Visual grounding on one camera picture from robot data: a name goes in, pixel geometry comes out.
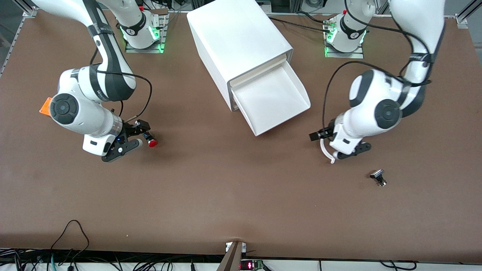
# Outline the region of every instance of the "red button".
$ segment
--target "red button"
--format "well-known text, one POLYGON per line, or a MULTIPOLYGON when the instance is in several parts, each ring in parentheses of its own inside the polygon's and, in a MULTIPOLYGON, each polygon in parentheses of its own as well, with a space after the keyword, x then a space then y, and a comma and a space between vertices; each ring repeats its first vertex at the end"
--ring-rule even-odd
POLYGON ((149 147, 155 147, 157 145, 157 140, 149 140, 149 147))

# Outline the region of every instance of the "orange plastic piece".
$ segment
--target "orange plastic piece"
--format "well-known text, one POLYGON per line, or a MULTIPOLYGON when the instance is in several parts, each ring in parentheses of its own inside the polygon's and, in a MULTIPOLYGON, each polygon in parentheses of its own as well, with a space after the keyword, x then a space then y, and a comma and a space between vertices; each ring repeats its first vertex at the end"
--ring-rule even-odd
POLYGON ((52 98, 48 97, 47 100, 45 101, 45 103, 43 103, 43 106, 42 108, 40 108, 39 112, 46 115, 46 116, 49 116, 50 117, 50 111, 49 111, 49 107, 50 107, 50 101, 52 100, 52 98))

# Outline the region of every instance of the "brown table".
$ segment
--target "brown table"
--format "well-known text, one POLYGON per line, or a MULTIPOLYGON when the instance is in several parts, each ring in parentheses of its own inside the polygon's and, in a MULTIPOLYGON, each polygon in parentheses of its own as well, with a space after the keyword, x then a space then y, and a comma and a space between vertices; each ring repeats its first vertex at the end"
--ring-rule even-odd
MULTIPOLYGON (((446 21, 417 114, 367 138, 370 152, 330 165, 308 134, 321 128, 324 89, 346 59, 324 57, 320 32, 275 24, 295 49, 291 65, 311 109, 255 137, 229 111, 181 14, 164 54, 125 54, 154 85, 142 119, 160 146, 103 163, 82 150, 82 135, 38 113, 62 71, 88 64, 94 43, 78 22, 42 11, 27 19, 0 79, 0 247, 48 248, 75 218, 93 250, 221 254, 236 239, 256 256, 481 262, 482 71, 469 31, 446 21), (386 187, 368 178, 375 169, 385 169, 386 187)), ((377 29, 364 50, 392 72, 409 54, 401 35, 377 29)), ((364 70, 340 71, 328 120, 348 109, 364 70)), ((123 116, 146 97, 138 81, 123 116)), ((70 227, 57 248, 84 242, 70 227)))

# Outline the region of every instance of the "red cap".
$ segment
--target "red cap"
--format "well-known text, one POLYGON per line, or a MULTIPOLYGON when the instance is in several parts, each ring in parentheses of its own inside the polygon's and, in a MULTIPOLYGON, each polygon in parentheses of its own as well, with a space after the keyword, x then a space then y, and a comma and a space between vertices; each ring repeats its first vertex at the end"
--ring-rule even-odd
POLYGON ((149 143, 149 147, 152 148, 152 147, 155 147, 158 142, 157 142, 157 140, 153 139, 153 140, 149 140, 148 143, 149 143))

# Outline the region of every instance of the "gray floor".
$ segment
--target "gray floor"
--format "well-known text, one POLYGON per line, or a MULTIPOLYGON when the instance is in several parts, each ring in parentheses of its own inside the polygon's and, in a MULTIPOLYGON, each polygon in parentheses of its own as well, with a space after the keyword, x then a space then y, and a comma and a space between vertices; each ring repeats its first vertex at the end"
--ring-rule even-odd
MULTIPOLYGON (((305 1, 303 1, 302 10, 310 13, 336 14, 342 12, 345 8, 343 0, 328 0, 324 8, 310 7, 305 1)), ((454 15, 461 11, 469 2, 470 0, 446 0, 445 15, 454 15)), ((12 0, 0 0, 0 64, 4 62, 7 56, 14 34, 17 32, 22 19, 22 13, 12 0)), ((482 9, 479 9, 468 19, 469 31, 475 47, 482 47, 481 25, 482 9)), ((476 51, 482 63, 482 49, 476 49, 476 51)))

